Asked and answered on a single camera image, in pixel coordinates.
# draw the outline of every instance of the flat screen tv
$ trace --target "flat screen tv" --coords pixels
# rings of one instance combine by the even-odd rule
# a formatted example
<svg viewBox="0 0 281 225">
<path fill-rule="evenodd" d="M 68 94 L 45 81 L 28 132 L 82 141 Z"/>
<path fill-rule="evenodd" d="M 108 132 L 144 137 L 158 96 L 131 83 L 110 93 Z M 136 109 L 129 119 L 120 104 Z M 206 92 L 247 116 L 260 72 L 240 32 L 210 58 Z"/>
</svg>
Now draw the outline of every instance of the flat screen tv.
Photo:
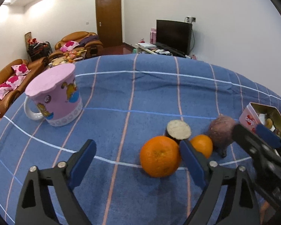
<svg viewBox="0 0 281 225">
<path fill-rule="evenodd" d="M 170 50 L 174 49 L 178 53 L 188 55 L 191 47 L 192 24 L 157 20 L 156 22 L 156 46 Z"/>
</svg>

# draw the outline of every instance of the ceiling light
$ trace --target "ceiling light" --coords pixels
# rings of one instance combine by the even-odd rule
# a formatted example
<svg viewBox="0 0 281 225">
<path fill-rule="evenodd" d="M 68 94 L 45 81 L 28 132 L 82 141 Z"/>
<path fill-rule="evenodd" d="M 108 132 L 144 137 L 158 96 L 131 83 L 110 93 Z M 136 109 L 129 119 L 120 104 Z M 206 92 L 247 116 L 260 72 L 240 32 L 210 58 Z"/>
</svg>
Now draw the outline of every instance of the ceiling light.
<svg viewBox="0 0 281 225">
<path fill-rule="evenodd" d="M 10 3 L 11 0 L 4 0 L 3 4 Z"/>
</svg>

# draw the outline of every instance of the orange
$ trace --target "orange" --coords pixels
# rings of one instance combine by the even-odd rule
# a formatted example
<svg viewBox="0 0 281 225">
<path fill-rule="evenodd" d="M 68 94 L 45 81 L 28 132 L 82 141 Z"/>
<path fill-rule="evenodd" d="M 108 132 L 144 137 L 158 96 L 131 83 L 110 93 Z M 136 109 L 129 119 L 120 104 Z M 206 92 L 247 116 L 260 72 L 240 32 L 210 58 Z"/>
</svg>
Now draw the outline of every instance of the orange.
<svg viewBox="0 0 281 225">
<path fill-rule="evenodd" d="M 174 173 L 181 162 L 178 144 L 165 136 L 156 136 L 140 150 L 140 164 L 154 178 Z"/>
<path fill-rule="evenodd" d="M 190 140 L 190 143 L 196 151 L 201 152 L 206 158 L 212 154 L 212 140 L 204 134 L 195 136 Z"/>
</svg>

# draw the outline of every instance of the red floor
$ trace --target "red floor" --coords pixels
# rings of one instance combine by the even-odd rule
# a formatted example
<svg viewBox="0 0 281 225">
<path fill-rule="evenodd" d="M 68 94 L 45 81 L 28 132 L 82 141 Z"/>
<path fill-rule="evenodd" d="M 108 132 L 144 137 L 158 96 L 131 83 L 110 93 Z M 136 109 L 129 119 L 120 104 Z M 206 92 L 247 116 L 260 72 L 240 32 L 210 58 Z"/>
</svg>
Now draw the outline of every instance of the red floor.
<svg viewBox="0 0 281 225">
<path fill-rule="evenodd" d="M 103 55 L 124 55 L 131 53 L 132 49 L 126 45 L 107 47 L 103 49 Z"/>
</svg>

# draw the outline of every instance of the mug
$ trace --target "mug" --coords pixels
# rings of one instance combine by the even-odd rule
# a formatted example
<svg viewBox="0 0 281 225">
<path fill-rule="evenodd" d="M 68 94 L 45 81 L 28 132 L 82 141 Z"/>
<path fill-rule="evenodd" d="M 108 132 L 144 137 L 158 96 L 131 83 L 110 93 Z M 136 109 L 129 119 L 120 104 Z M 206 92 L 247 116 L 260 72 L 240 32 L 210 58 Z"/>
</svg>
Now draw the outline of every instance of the mug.
<svg viewBox="0 0 281 225">
<path fill-rule="evenodd" d="M 72 122 L 82 111 L 82 99 L 75 81 L 74 64 L 61 64 L 35 77 L 27 86 L 24 111 L 32 120 L 46 119 L 52 126 Z M 32 112 L 32 99 L 39 113 Z"/>
</svg>

